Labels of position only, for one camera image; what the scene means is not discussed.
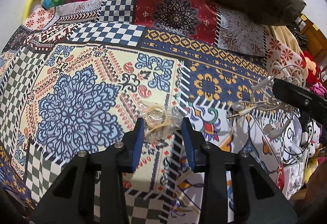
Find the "white earphones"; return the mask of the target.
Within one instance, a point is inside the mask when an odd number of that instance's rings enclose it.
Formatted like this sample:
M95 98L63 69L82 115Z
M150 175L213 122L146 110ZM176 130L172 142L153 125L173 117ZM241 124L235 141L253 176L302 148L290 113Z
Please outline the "white earphones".
M239 99L232 104L233 114L228 115L227 119L232 120L231 132L236 133L235 127L241 118L247 116L254 110L262 111L265 113L283 110L285 112L293 112L294 107L289 103L282 102L281 99L267 91L268 87L273 87L276 80L282 80L286 83L293 84L296 87L303 88L305 86L305 80L308 70L306 67L297 65L295 63L282 65L278 61L274 61L270 68L269 76L256 83L252 90L253 92L262 91L263 99L256 100L254 96L250 96L249 99Z

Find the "clear bag rubber bands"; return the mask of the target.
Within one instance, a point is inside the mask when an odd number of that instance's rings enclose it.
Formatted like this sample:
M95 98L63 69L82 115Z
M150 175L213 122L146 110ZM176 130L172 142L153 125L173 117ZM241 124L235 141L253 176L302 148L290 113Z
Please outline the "clear bag rubber bands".
M183 115L176 107L141 100L138 115L145 122L145 142L158 144L173 136L181 128Z

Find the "red plush toy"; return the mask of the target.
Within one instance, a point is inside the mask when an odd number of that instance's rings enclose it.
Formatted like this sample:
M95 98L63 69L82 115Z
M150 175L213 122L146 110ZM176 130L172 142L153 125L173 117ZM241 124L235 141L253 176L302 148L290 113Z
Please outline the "red plush toy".
M321 69L314 61L313 56L309 51L300 53L300 56L302 59L300 66L304 69L306 86L309 87L321 83Z

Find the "wooden headboard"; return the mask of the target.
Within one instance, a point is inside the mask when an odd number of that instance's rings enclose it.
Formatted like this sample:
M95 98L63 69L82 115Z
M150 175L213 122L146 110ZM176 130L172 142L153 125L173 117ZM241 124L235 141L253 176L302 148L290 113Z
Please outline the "wooden headboard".
M314 60L320 63L326 56L326 37L307 16L302 14L300 18L305 22L305 26L301 29L301 33L308 38L306 47Z

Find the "beige fleece blanket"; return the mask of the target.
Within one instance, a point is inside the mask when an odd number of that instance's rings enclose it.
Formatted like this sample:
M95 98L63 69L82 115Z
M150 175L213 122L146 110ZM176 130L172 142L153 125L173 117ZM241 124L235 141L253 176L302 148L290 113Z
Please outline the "beige fleece blanket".
M295 36L286 26L269 26L272 36L297 54L303 53Z

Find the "patchwork patterned bedspread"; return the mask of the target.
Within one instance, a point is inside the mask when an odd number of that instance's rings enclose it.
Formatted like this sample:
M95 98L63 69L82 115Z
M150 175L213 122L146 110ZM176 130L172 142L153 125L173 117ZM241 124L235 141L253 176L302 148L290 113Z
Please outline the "patchwork patterned bedspread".
M81 150L93 154L134 129L141 100L176 107L221 150L248 151L289 202L308 144L298 111L252 111L232 134L233 102L274 61L301 56L245 14L207 0L90 0L35 10L1 52L1 220L30 216ZM122 175L128 223L199 223L203 173L188 164L181 128L143 140Z

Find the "yellow foam hoop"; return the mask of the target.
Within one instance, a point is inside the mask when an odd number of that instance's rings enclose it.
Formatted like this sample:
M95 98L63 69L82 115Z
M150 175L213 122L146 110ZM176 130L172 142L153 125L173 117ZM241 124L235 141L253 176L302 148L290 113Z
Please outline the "yellow foam hoop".
M28 18L30 15L30 11L36 1L41 1L41 0L27 0L24 9L23 9L23 15L22 15L22 21Z

